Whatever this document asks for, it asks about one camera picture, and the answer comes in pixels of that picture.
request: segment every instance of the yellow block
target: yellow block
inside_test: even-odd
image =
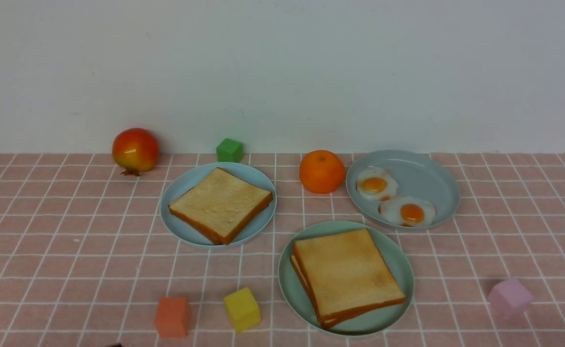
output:
[[[238,333],[261,323],[261,310],[248,287],[226,296],[225,308],[231,325]]]

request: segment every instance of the pink block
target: pink block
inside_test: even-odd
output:
[[[488,301],[506,319],[523,313],[531,305],[533,296],[517,279],[507,279],[494,286]]]

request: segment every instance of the toasted bread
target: toasted bread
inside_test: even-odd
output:
[[[302,288],[304,288],[304,291],[308,295],[310,303],[311,303],[311,305],[313,306],[313,309],[316,312],[315,294],[313,293],[313,290],[307,284],[306,277],[304,277],[304,274],[302,274],[302,271],[300,270],[300,265],[298,265],[298,263],[297,263],[296,256],[293,255],[293,254],[291,255],[291,266],[293,266],[293,270],[296,271],[297,277],[300,279],[300,283],[302,284]],[[358,312],[354,312],[353,314],[350,314],[350,315],[347,315],[347,316],[344,316],[344,317],[331,318],[331,319],[326,319],[326,320],[323,320],[322,318],[317,316],[317,321],[319,322],[319,324],[322,326],[323,329],[330,329],[331,327],[334,327],[334,326],[342,323],[345,320],[356,318],[357,316],[361,316],[362,314],[364,314],[366,312],[358,311]]]
[[[213,244],[230,244],[272,200],[271,191],[216,167],[171,202],[169,211]]]
[[[406,300],[366,228],[297,240],[293,247],[321,321],[348,319]]]

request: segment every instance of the egg white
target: egg white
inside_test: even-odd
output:
[[[388,186],[386,186],[386,188],[379,193],[364,191],[362,189],[362,182],[371,177],[382,178],[384,181],[386,181]],[[355,187],[362,198],[372,201],[383,201],[393,198],[398,192],[399,185],[398,182],[396,182],[396,180],[392,178],[392,175],[390,175],[389,171],[387,171],[386,169],[383,169],[382,167],[368,166],[362,169],[360,173],[358,173]]]
[[[415,204],[424,211],[424,220],[422,222],[410,222],[404,220],[400,215],[400,209],[406,204]],[[383,217],[389,224],[395,226],[403,226],[405,224],[412,227],[427,227],[432,224],[437,212],[434,204],[427,200],[416,198],[415,196],[395,196],[394,198],[379,204],[379,215]]]

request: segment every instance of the orange block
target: orange block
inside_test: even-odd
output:
[[[179,338],[188,335],[190,305],[183,296],[168,296],[159,301],[154,325],[161,338]]]

